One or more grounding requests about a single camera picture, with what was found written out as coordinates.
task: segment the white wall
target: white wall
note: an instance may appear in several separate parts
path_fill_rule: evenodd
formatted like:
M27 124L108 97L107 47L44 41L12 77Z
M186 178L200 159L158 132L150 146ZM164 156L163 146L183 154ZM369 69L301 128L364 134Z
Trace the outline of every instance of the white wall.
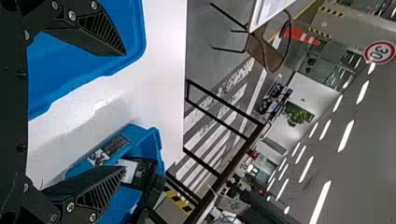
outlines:
M310 123L297 125L292 128L287 123L285 116L279 116L274 123L272 131L268 134L268 137L279 143L288 151L294 148L297 142L313 127L315 122L339 95L339 92L299 73L295 74L289 87L294 90L293 94L290 96L290 101L314 114L315 117Z
M38 189L128 122L160 130L165 168L184 156L187 2L143 1L143 7L142 58L71 91L29 121L26 174Z

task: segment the sticker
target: sticker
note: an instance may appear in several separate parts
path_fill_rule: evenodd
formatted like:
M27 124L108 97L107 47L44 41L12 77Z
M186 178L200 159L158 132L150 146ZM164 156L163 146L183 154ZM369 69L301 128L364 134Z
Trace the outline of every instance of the sticker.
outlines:
M396 55L396 47L392 42L381 40L367 46L363 52L364 60L375 64L390 62Z
M124 146L128 145L129 141L122 135L117 135L101 146L99 149L94 151L89 157L88 161L93 166L104 165L105 161L110 160L110 158L119 152Z
M110 157L101 148L97 149L88 157L88 161L93 166L101 166L108 160L110 160Z
M126 174L125 174L125 177L121 180L122 183L132 184L132 181L134 180L134 173L136 172L138 162L119 159L117 161L117 165L125 167Z

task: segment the blue plastic crate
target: blue plastic crate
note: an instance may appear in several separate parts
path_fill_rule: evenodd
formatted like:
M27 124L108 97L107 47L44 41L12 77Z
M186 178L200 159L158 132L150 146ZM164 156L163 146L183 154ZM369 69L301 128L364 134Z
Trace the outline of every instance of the blue plastic crate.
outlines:
M114 148L114 153L100 158L99 162L91 155L99 155L106 151L106 148ZM100 143L86 156L75 162L66 172L65 178L79 175L95 165L115 165L119 159L142 158L157 161L155 174L165 175L164 163L161 154L162 144L158 129L148 130L137 125L128 124L122 130L112 134L104 142ZM114 199L111 201L98 224L125 223L133 208L141 199L142 191L120 187Z
M29 119L45 113L70 91L97 77L114 75L143 55L146 34L142 0L99 2L117 26L127 56L97 57L50 35L39 34L27 50Z

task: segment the speed limit sign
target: speed limit sign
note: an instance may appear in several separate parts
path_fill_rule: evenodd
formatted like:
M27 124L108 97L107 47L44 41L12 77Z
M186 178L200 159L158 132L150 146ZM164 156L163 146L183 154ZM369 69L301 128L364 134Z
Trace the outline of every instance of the speed limit sign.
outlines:
M393 43L381 40L367 46L363 52L364 59L370 63L383 64L390 62L396 55Z

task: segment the traffic cone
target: traffic cone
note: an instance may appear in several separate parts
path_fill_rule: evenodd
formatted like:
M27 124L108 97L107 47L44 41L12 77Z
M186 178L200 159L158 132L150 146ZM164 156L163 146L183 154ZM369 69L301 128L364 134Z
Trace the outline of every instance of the traffic cone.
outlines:
M289 28L283 33L283 37L289 37ZM291 39L303 41L311 45L320 45L320 40L304 33L302 30L295 27L291 27Z

